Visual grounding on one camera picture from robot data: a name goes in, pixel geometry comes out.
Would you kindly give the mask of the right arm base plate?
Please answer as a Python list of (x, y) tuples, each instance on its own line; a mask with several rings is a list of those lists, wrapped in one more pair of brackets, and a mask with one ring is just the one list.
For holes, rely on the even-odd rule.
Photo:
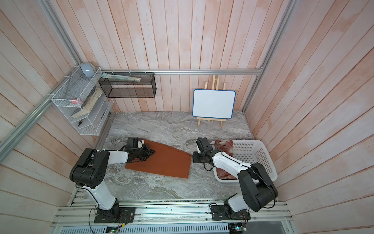
[(217, 203), (211, 203), (209, 205), (211, 211), (212, 220), (250, 220), (250, 214), (248, 210), (241, 210), (238, 212), (233, 211), (228, 205), (218, 205)]

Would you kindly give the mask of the red plaid skirt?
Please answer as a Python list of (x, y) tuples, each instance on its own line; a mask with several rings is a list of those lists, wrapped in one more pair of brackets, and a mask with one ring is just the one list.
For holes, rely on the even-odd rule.
[[(215, 140), (214, 141), (214, 147), (216, 149), (221, 149), (225, 153), (227, 153), (229, 156), (233, 157), (233, 141), (223, 141), (223, 140)], [(217, 177), (220, 180), (236, 180), (236, 178), (228, 173), (227, 171), (221, 169), (221, 168), (216, 168), (216, 173)]]

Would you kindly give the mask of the white plastic basket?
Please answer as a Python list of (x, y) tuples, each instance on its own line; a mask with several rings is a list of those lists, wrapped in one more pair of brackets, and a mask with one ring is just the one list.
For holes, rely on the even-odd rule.
[(272, 181), (278, 179), (274, 163), (265, 145), (260, 140), (232, 140), (233, 158), (248, 164), (262, 164)]

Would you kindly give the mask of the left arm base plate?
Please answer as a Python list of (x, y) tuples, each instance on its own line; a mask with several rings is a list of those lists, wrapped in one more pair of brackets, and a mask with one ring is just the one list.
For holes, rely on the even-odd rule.
[(111, 210), (97, 210), (94, 223), (132, 223), (135, 207), (114, 207)]

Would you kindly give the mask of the rust brown skirt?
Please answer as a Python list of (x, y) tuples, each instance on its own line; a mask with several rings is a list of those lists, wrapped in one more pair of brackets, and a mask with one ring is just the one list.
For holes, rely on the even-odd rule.
[(189, 178), (191, 154), (150, 140), (145, 140), (145, 144), (155, 150), (155, 154), (143, 162), (127, 163), (126, 169), (162, 176)]

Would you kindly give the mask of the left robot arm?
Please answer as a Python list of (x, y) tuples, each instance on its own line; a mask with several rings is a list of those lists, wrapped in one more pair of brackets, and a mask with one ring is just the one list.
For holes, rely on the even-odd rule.
[(143, 162), (155, 154), (140, 138), (128, 138), (120, 150), (97, 150), (87, 148), (73, 166), (69, 178), (76, 187), (90, 193), (98, 209), (109, 211), (115, 206), (116, 198), (105, 184), (104, 177), (108, 165)]

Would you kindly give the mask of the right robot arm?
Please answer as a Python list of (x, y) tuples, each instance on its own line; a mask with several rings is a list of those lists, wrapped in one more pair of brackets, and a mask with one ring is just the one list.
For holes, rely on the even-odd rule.
[(248, 164), (229, 156), (221, 149), (214, 149), (208, 140), (199, 137), (197, 151), (193, 160), (197, 163), (210, 164), (234, 176), (240, 185), (241, 193), (225, 200), (220, 211), (234, 215), (242, 210), (259, 211), (278, 197), (278, 191), (262, 164)]

